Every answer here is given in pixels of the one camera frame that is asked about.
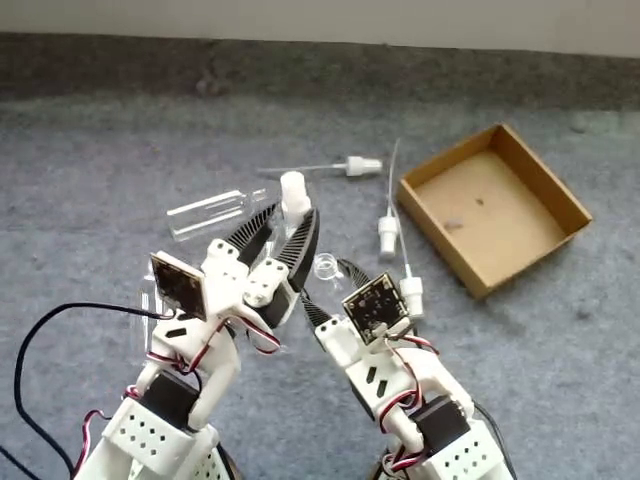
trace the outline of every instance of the spray bottle cap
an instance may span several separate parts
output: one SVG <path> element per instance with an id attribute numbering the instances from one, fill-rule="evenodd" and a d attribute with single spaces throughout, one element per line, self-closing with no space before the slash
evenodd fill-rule
<path id="1" fill-rule="evenodd" d="M 382 161 L 375 158 L 347 157 L 345 171 L 348 177 L 380 173 L 382 171 Z"/>
<path id="2" fill-rule="evenodd" d="M 378 220 L 380 236 L 380 255 L 391 258 L 396 254 L 396 238 L 398 237 L 398 221 L 396 217 L 387 215 Z"/>
<path id="3" fill-rule="evenodd" d="M 282 213 L 288 228 L 297 228 L 305 214 L 311 209 L 304 175 L 287 172 L 280 177 L 282 188 Z"/>
<path id="4" fill-rule="evenodd" d="M 424 313 L 422 306 L 422 278 L 407 277 L 400 280 L 400 293 L 404 297 L 409 316 L 422 316 Z"/>

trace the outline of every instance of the wire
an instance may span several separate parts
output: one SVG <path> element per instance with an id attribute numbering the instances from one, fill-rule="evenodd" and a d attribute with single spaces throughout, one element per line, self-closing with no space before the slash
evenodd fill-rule
<path id="1" fill-rule="evenodd" d="M 217 332 L 219 332 L 219 330 L 216 330 L 215 332 L 213 332 L 211 334 L 211 337 L 213 337 Z M 209 341 L 211 340 L 211 337 L 207 339 L 204 346 L 200 349 L 198 353 L 196 353 L 195 357 L 193 357 L 193 359 L 191 360 L 191 363 L 189 364 L 189 368 L 187 368 L 186 370 L 187 373 L 193 373 L 196 371 L 196 368 L 198 368 L 198 365 L 200 365 L 202 358 L 209 351 Z"/>
<path id="2" fill-rule="evenodd" d="M 400 222 L 400 215 L 398 215 L 398 208 L 394 202 L 391 202 L 391 209 L 396 216 L 396 222 L 398 222 L 398 235 L 400 236 L 400 249 L 402 250 L 402 258 L 404 260 L 404 269 L 407 277 L 411 278 L 411 265 L 409 264 L 409 255 L 407 255 L 407 244 L 404 241 L 404 230 L 402 229 L 402 222 Z"/>
<path id="3" fill-rule="evenodd" d="M 253 328 L 256 328 L 259 332 L 264 333 L 268 337 L 275 339 L 277 343 L 280 343 L 277 338 L 273 336 L 273 330 L 264 321 L 264 319 L 253 308 L 248 305 L 240 304 L 236 306 L 236 315 L 232 315 L 231 318 L 240 318 L 243 323 L 249 323 Z"/>
<path id="4" fill-rule="evenodd" d="M 401 459 L 401 460 L 399 460 L 397 462 L 394 462 L 393 465 L 391 465 L 391 471 L 392 472 L 399 472 L 400 470 L 405 470 L 405 469 L 407 469 L 409 467 L 413 467 L 417 463 L 422 462 L 425 458 L 426 458 L 426 456 L 424 455 L 423 452 L 418 452 L 418 453 L 414 453 L 414 454 L 411 454 L 411 455 L 407 455 L 403 459 Z"/>
<path id="5" fill-rule="evenodd" d="M 173 318 L 173 315 L 167 316 L 162 315 L 155 312 L 150 312 L 147 310 L 141 310 L 138 308 L 130 308 L 124 307 L 120 305 L 111 305 L 106 303 L 94 303 L 94 302 L 77 302 L 77 303 L 64 303 L 62 305 L 58 305 L 56 308 L 51 310 L 49 313 L 45 314 L 40 320 L 36 322 L 36 324 L 29 330 L 29 333 L 25 336 L 22 341 L 22 345 L 20 345 L 20 350 L 18 351 L 18 357 L 16 359 L 16 368 L 13 377 L 13 398 L 16 404 L 16 410 L 22 419 L 25 421 L 27 425 L 29 425 L 40 437 L 43 438 L 45 442 L 47 442 L 51 448 L 53 448 L 56 453 L 62 458 L 64 461 L 67 470 L 69 470 L 69 474 L 73 474 L 74 465 L 71 461 L 71 458 L 65 452 L 65 450 L 60 446 L 60 444 L 49 434 L 47 431 L 42 428 L 38 422 L 36 422 L 31 415 L 27 413 L 22 403 L 22 370 L 24 368 L 24 358 L 27 353 L 27 348 L 31 344 L 33 337 L 36 336 L 38 331 L 53 317 L 58 315 L 59 313 L 64 312 L 65 310 L 70 310 L 72 308 L 95 308 L 101 310 L 111 310 L 116 312 L 129 313 L 132 315 L 139 316 L 147 316 L 150 318 L 154 318 L 157 320 L 169 320 Z"/>
<path id="6" fill-rule="evenodd" d="M 138 389 L 135 385 L 129 385 L 127 386 L 127 388 L 124 389 L 124 393 L 122 394 L 122 399 L 124 400 L 127 397 L 133 398 L 134 400 L 137 400 L 140 398 L 140 393 L 138 392 Z"/>
<path id="7" fill-rule="evenodd" d="M 391 465 L 393 465 L 394 462 L 393 458 L 391 458 L 392 456 L 393 455 L 391 453 L 387 453 L 382 457 L 382 459 L 380 460 L 380 467 L 382 468 L 382 471 L 388 478 L 392 478 L 394 480 L 401 480 L 403 478 L 406 478 L 405 476 L 401 477 L 396 472 L 391 470 Z"/>
<path id="8" fill-rule="evenodd" d="M 387 217 L 391 216 L 391 208 L 393 201 L 391 196 L 393 194 L 393 170 L 396 168 L 396 157 L 398 155 L 398 147 L 400 147 L 400 138 L 396 139 L 396 143 L 393 146 L 393 153 L 391 154 L 391 161 L 389 162 L 389 191 L 387 192 Z"/>
<path id="9" fill-rule="evenodd" d="M 262 330 L 260 327 L 258 327 L 255 323 L 253 323 L 251 320 L 249 320 L 246 317 L 241 317 L 241 316 L 233 316 L 230 317 L 232 320 L 236 319 L 236 320 L 240 320 L 240 322 L 242 322 L 243 326 L 246 328 L 246 335 L 247 335 L 247 339 L 249 340 L 249 342 L 251 343 L 251 345 L 253 345 L 253 348 L 255 348 L 256 350 L 258 350 L 260 353 L 262 353 L 263 355 L 273 355 L 274 353 L 276 353 L 278 350 L 280 350 L 280 347 L 282 346 L 282 344 L 280 343 L 280 340 L 278 340 L 275 336 L 271 335 L 268 332 L 265 332 L 264 330 Z M 253 343 L 253 341 L 251 340 L 251 335 L 249 332 L 253 332 L 256 335 L 258 335 L 260 338 L 267 340 L 271 345 L 273 345 L 273 349 L 267 350 L 265 348 L 262 347 L 258 347 L 255 343 Z"/>
<path id="10" fill-rule="evenodd" d="M 496 436 L 496 440 L 498 441 L 500 450 L 502 450 L 502 455 L 504 456 L 504 463 L 507 465 L 507 469 L 509 470 L 509 473 L 513 477 L 513 480 L 518 480 L 518 476 L 516 475 L 516 470 L 515 468 L 513 468 L 513 462 L 511 461 L 511 457 L 509 456 L 509 451 L 507 450 L 507 446 L 505 444 L 504 437 L 502 436 L 502 432 L 500 431 L 500 427 L 498 427 L 498 424 L 496 423 L 496 421 L 493 419 L 493 417 L 487 411 L 486 408 L 484 408 L 482 405 L 480 405 L 476 401 L 474 401 L 473 404 L 476 407 L 476 410 L 478 410 L 482 414 L 482 416 L 487 419 L 487 421 L 489 422 L 489 425 L 491 425 L 491 429 L 493 430 L 493 433 Z"/>
<path id="11" fill-rule="evenodd" d="M 27 467 L 25 467 L 24 464 L 22 462 L 20 462 L 16 457 L 11 455 L 8 452 L 8 450 L 6 448 L 4 448 L 2 445 L 0 445 L 0 453 L 3 454 L 5 457 L 7 457 L 7 460 L 9 460 L 11 463 L 13 463 L 13 465 L 15 465 L 15 467 L 18 470 L 20 470 L 22 473 L 24 473 L 31 480 L 42 480 L 35 473 L 33 473 L 31 470 L 29 470 Z"/>
<path id="12" fill-rule="evenodd" d="M 407 325 L 398 333 L 394 333 L 393 335 L 388 335 L 388 337 L 389 337 L 389 340 L 402 340 L 402 337 L 404 337 L 408 333 L 411 333 L 411 335 L 413 335 L 414 337 L 418 336 L 418 326 L 411 319 L 409 319 L 409 325 Z"/>
<path id="13" fill-rule="evenodd" d="M 293 171 L 308 171 L 308 170 L 329 170 L 329 169 L 341 169 L 347 165 L 344 163 L 329 163 L 326 165 L 299 165 L 297 167 L 273 167 L 273 168 L 258 168 L 258 173 L 278 173 Z"/>
<path id="14" fill-rule="evenodd" d="M 76 466 L 73 469 L 73 474 L 71 478 L 75 478 L 80 471 L 80 467 L 84 465 L 84 462 L 87 461 L 87 457 L 89 456 L 89 451 L 91 450 L 91 431 L 89 427 L 91 425 L 91 420 L 96 415 L 100 415 L 105 420 L 111 420 L 111 417 L 107 417 L 102 410 L 90 410 L 82 421 L 82 450 L 80 450 L 80 456 L 78 457 L 78 461 L 76 462 Z"/>
<path id="15" fill-rule="evenodd" d="M 404 365 L 404 368 L 407 369 L 407 372 L 409 372 L 409 375 L 411 375 L 413 377 L 413 381 L 415 382 L 416 386 L 414 388 L 414 398 L 413 401 L 411 402 L 409 408 L 415 408 L 418 406 L 418 403 L 420 402 L 420 400 L 422 400 L 422 387 L 420 386 L 420 382 L 418 381 L 418 377 L 416 376 L 416 372 L 413 370 L 413 367 L 411 366 L 411 364 L 409 364 L 409 362 L 405 361 L 405 359 L 402 357 L 402 355 L 400 355 L 400 353 L 391 346 L 391 344 L 389 343 L 389 338 L 385 338 L 384 339 L 384 344 L 387 346 L 387 348 L 389 350 L 391 350 L 391 353 L 398 357 L 398 360 L 400 360 L 400 362 Z"/>
<path id="16" fill-rule="evenodd" d="M 413 335 L 404 335 L 404 336 L 400 337 L 399 340 L 406 340 L 407 342 L 414 343 L 415 345 L 418 345 L 419 347 L 426 347 L 429 350 L 431 350 L 433 353 L 435 353 L 436 355 L 440 355 L 440 351 L 436 347 L 434 347 L 433 344 L 429 340 L 425 340 L 424 338 L 416 337 L 416 336 L 413 336 Z"/>
<path id="17" fill-rule="evenodd" d="M 405 448 L 404 445 L 400 445 L 400 448 L 398 448 L 398 453 L 396 453 L 396 457 L 393 459 L 394 462 L 399 461 L 402 458 L 402 455 L 404 455 L 405 452 Z"/>
<path id="18" fill-rule="evenodd" d="M 378 416 L 378 423 L 380 425 L 380 431 L 382 433 L 387 433 L 387 429 L 384 426 L 384 419 L 389 414 L 391 409 L 395 407 L 398 403 L 400 403 L 402 400 L 405 400 L 406 398 L 414 394 L 415 394 L 415 390 L 404 390 L 398 393 L 395 397 L 393 397 L 391 401 L 382 409 L 382 411 L 380 412 L 380 415 Z M 409 408 L 409 405 L 402 404 L 401 407 Z"/>
<path id="19" fill-rule="evenodd" d="M 174 357 L 166 357 L 164 355 L 160 355 L 155 352 L 147 352 L 147 358 L 171 365 L 174 368 L 174 370 L 176 370 L 178 373 L 180 373 L 180 375 L 184 377 L 186 377 L 187 375 L 193 374 L 193 376 L 196 378 L 196 382 L 198 383 L 198 391 L 202 392 L 202 377 L 197 372 L 197 370 L 195 370 L 195 368 L 191 371 L 185 370 L 185 361 L 182 356 L 178 355 L 178 357 L 174 358 Z"/>

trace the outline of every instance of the cardboard box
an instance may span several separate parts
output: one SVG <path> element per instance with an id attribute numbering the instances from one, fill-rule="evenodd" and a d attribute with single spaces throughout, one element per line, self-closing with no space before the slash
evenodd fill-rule
<path id="1" fill-rule="evenodd" d="M 481 298 L 567 243 L 592 217 L 506 125 L 409 172 L 398 201 Z"/>

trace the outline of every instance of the clear plastic bottle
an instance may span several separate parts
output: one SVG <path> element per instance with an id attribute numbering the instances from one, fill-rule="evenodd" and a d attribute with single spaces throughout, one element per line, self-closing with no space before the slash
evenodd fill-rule
<path id="1" fill-rule="evenodd" d="M 171 235 L 176 242 L 230 227 L 265 207 L 269 194 L 262 188 L 250 193 L 231 190 L 167 211 Z"/>

